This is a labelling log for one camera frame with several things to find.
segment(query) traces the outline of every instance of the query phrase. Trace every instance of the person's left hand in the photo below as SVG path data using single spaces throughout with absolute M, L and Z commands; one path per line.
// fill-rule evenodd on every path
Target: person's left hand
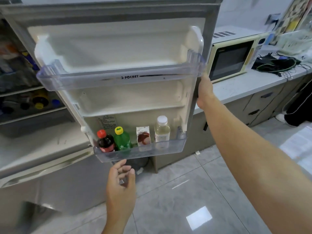
M 135 171 L 125 166 L 126 159 L 111 167 L 106 186 L 107 222 L 126 225 L 135 207 L 136 188 Z M 128 178 L 128 183 L 119 185 L 119 181 Z

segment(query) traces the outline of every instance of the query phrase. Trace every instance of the person's hand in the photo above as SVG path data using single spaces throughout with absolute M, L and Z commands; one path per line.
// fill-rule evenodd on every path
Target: person's hand
M 126 159 L 111 167 L 106 186 L 107 223 L 109 225 L 125 225 L 135 207 L 135 171 L 125 166 Z M 128 182 L 119 185 L 119 181 L 128 178 Z
M 216 96 L 213 93 L 213 84 L 211 83 L 208 74 L 204 72 L 198 86 L 197 105 L 201 109 L 204 109 L 204 107 L 207 105 L 207 102 L 215 98 Z

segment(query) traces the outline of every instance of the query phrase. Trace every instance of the yellow bottle cap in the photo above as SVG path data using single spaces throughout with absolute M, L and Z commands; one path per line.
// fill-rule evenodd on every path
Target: yellow bottle cap
M 35 108 L 37 108 L 37 109 L 43 109 L 43 104 L 42 103 L 36 103 L 35 104 Z
M 121 126 L 117 126 L 115 128 L 116 135 L 121 135 L 123 133 L 123 128 Z

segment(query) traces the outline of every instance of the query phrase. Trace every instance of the power outlet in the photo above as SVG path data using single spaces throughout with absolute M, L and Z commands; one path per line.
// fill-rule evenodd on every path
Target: power outlet
M 265 25 L 270 25 L 270 24 L 274 23 L 275 21 L 279 20 L 280 17 L 281 17 L 281 13 L 269 14 Z

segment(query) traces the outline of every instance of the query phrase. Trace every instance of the transparent door shelf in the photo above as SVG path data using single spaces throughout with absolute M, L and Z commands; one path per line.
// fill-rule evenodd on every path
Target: transparent door shelf
M 43 66 L 37 78 L 49 91 L 74 90 L 200 77 L 204 65 L 205 60 L 193 50 L 187 51 L 187 61 L 181 64 L 95 72 L 68 73 L 57 59 Z
M 94 154 L 101 162 L 111 162 L 122 159 L 149 157 L 170 153 L 180 153 L 183 151 L 186 139 L 187 139 L 186 132 L 183 133 L 180 130 L 178 131 L 175 140 L 151 143 L 140 147 L 134 147 L 132 149 L 115 151 L 110 153 L 104 153 L 98 147 L 94 147 Z

